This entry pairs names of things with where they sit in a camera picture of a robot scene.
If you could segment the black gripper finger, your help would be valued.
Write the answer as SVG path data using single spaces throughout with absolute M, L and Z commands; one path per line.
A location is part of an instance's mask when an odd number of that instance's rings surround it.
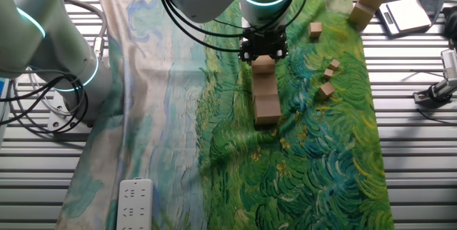
M 240 45 L 240 51 L 238 53 L 238 58 L 243 62 L 252 62 L 257 59 L 257 54 L 254 51 L 254 48 L 250 44 Z
M 284 59 L 288 55 L 288 44 L 281 42 L 276 45 L 275 59 Z

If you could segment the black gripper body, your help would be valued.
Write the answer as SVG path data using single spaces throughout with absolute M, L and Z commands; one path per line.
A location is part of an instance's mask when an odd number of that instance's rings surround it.
M 281 42 L 287 43 L 285 28 L 277 28 L 260 34 L 253 30 L 245 30 L 241 37 L 241 44 L 252 45 L 257 56 L 275 56 L 276 45 Z

